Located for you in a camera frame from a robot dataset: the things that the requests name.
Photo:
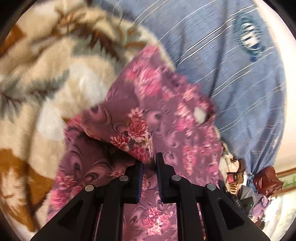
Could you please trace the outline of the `red plastic bag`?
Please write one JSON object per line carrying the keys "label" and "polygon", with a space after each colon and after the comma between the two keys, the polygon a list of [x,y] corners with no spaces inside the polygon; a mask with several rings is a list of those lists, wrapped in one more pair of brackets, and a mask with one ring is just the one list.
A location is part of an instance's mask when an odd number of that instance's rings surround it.
{"label": "red plastic bag", "polygon": [[253,179],[256,190],[266,197],[272,196],[277,191],[281,191],[283,181],[279,180],[273,166],[262,169]]}

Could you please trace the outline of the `blue plaid pillow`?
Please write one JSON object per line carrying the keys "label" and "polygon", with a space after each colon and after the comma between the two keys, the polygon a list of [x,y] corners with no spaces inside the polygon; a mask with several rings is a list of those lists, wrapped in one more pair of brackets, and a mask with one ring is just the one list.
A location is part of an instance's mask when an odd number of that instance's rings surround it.
{"label": "blue plaid pillow", "polygon": [[152,31],[177,71],[216,106],[216,126],[249,175],[275,162],[285,126],[285,72],[254,1],[98,1]]}

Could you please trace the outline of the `pink floral garment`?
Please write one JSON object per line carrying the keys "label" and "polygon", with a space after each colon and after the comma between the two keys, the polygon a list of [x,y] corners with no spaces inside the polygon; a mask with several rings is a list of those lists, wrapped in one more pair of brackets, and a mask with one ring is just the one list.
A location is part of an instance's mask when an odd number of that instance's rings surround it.
{"label": "pink floral garment", "polygon": [[197,85],[172,71],[156,46],[126,65],[104,102],[69,120],[47,219],[88,184],[103,186],[136,160],[144,164],[142,194],[124,210],[124,240],[176,240],[175,204],[159,197],[154,158],[191,183],[217,184],[222,144],[215,108]]}

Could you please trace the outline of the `red packet on bed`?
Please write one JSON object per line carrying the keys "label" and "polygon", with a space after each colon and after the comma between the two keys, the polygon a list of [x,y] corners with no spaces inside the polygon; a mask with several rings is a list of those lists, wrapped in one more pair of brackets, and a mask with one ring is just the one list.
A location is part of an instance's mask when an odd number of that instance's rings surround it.
{"label": "red packet on bed", "polygon": [[237,173],[227,173],[226,181],[230,188],[236,188],[238,185]]}

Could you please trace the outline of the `beige leaf pattern blanket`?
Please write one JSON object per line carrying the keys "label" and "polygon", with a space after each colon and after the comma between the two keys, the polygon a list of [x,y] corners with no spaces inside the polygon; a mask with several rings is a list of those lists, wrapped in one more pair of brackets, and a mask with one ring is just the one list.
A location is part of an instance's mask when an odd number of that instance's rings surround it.
{"label": "beige leaf pattern blanket", "polygon": [[1,211],[20,240],[46,223],[67,121],[104,100],[168,1],[37,1],[1,46]]}

